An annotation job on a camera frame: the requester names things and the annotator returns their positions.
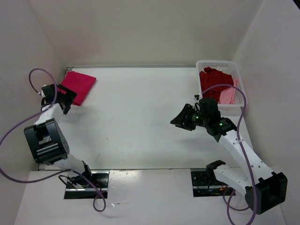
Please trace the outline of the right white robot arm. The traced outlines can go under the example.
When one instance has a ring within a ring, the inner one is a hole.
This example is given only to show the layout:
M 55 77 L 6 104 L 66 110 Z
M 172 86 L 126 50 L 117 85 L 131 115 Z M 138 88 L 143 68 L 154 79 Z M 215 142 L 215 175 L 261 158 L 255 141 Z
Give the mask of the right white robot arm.
M 238 136 L 237 127 L 229 118 L 221 116 L 215 99 L 200 99 L 196 107 L 185 104 L 170 123 L 188 131 L 205 128 L 238 163 L 239 168 L 230 168 L 222 160 L 208 164 L 205 177 L 210 184 L 222 182 L 229 185 L 245 197 L 247 205 L 257 215 L 285 201 L 287 177 L 268 167 Z

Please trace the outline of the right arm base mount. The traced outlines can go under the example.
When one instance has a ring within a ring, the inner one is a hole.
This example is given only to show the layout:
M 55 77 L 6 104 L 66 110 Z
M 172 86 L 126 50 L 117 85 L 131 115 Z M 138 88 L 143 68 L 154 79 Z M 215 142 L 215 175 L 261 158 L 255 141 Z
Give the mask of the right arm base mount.
M 229 196 L 232 189 L 225 183 L 210 181 L 204 168 L 192 169 L 193 197 Z

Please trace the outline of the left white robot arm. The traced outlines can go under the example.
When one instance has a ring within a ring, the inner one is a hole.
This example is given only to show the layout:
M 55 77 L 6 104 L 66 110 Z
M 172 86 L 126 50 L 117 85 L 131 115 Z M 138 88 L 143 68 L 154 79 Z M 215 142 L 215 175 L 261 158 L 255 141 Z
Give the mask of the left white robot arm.
M 33 159 L 39 165 L 67 170 L 71 181 L 89 187 L 94 181 L 89 166 L 70 153 L 69 144 L 58 122 L 67 115 L 77 94 L 59 84 L 45 85 L 41 92 L 41 114 L 34 125 L 24 129 Z

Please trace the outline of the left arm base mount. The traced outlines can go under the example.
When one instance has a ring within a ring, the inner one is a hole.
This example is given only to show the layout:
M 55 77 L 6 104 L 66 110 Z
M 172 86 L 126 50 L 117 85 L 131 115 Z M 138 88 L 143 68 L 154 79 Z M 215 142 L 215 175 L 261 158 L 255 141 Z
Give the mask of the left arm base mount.
M 94 170 L 92 173 L 92 183 L 102 193 L 105 199 L 108 197 L 109 171 Z M 71 182 L 71 179 L 66 175 L 59 175 L 58 178 L 65 186 L 64 199 L 94 199 L 98 192 L 89 183 L 84 186 Z

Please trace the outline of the magenta t shirt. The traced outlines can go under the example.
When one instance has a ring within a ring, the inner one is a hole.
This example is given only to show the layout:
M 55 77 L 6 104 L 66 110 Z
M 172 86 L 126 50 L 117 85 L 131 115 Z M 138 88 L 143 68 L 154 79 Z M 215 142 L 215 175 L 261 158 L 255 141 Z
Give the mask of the magenta t shirt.
M 96 82 L 96 78 L 90 75 L 68 71 L 61 85 L 76 93 L 73 104 L 81 106 Z

